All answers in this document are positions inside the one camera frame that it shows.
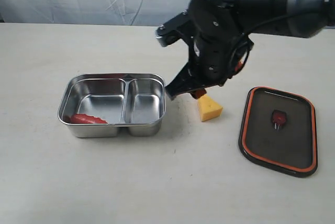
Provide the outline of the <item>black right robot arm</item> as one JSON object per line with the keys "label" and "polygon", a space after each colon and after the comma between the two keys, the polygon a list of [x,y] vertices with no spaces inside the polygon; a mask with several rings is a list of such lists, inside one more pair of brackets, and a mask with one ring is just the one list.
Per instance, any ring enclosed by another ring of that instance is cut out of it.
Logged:
{"label": "black right robot arm", "polygon": [[169,83],[170,99],[223,86],[245,66],[250,34],[310,38],[334,25],[334,0],[190,0],[188,8],[157,30],[163,46],[183,40],[188,60]]}

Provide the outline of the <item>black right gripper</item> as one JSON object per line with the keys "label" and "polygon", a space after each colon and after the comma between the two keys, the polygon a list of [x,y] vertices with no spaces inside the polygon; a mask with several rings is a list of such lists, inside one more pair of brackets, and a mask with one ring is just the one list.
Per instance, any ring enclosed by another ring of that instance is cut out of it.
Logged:
{"label": "black right gripper", "polygon": [[232,0],[190,0],[188,14],[195,26],[195,64],[184,65],[165,87],[170,100],[190,94],[200,99],[206,88],[222,85],[239,71],[239,62],[253,48],[243,37],[245,25]]}

